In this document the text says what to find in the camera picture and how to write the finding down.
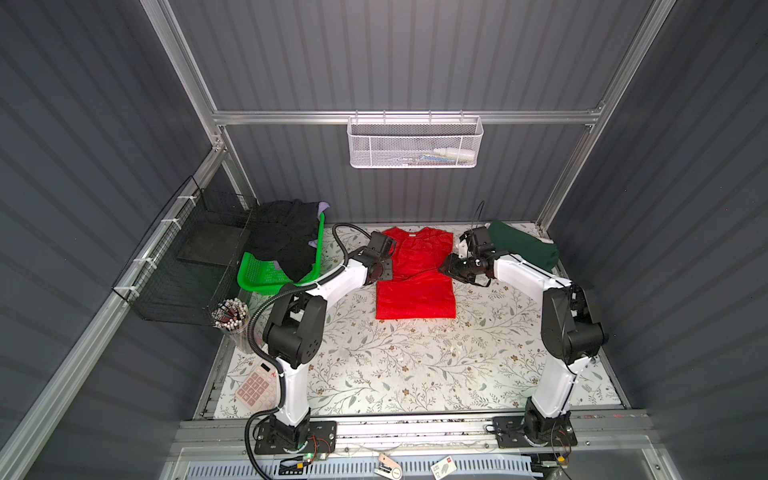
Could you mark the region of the red t shirt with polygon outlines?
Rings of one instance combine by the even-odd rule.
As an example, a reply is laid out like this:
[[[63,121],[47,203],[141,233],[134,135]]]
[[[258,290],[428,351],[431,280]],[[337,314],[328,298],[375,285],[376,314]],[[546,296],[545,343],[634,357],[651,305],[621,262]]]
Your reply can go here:
[[[453,234],[431,227],[416,232],[393,227],[384,234],[395,241],[393,277],[377,282],[376,318],[454,319],[453,281],[439,272],[452,253]]]

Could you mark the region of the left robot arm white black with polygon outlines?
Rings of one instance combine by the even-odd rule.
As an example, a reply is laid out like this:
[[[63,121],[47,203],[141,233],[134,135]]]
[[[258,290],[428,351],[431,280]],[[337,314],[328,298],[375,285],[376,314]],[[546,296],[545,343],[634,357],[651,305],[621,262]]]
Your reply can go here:
[[[391,257],[396,241],[378,231],[368,233],[351,223],[346,226],[363,233],[368,243],[348,251],[335,225],[332,235],[343,255],[341,264],[314,281],[282,287],[257,308],[253,320],[270,311],[262,347],[256,342],[254,328],[247,329],[249,347],[277,374],[277,404],[261,415],[267,427],[263,441],[269,448],[299,451],[310,437],[309,364],[320,350],[328,309],[355,290],[393,278]]]

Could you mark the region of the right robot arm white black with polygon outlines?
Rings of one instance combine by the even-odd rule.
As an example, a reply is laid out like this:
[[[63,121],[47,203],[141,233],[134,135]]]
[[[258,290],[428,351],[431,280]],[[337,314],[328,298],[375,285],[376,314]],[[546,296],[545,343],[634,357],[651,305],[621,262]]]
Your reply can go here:
[[[532,446],[551,446],[555,435],[571,426],[571,397],[579,375],[607,342],[602,324],[592,320],[583,289],[494,245],[485,226],[459,237],[456,251],[439,268],[441,274],[479,286],[477,277],[497,280],[527,295],[541,307],[540,332],[548,354],[539,383],[526,401],[518,426],[496,423],[505,436],[522,436]]]

